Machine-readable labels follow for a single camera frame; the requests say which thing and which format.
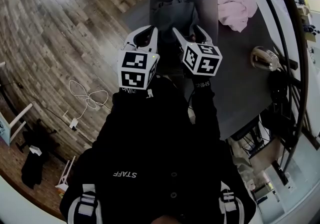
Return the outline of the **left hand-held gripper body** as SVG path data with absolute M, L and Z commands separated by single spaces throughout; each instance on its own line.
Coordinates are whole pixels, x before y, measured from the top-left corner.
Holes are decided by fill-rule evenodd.
M 121 88 L 146 90 L 156 73 L 160 55 L 157 46 L 126 44 L 118 51 L 117 74 Z

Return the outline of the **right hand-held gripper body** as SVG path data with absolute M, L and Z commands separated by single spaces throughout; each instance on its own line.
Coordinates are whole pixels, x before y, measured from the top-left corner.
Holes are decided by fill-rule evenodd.
M 187 42 L 182 62 L 193 75 L 215 76 L 223 56 L 217 46 Z

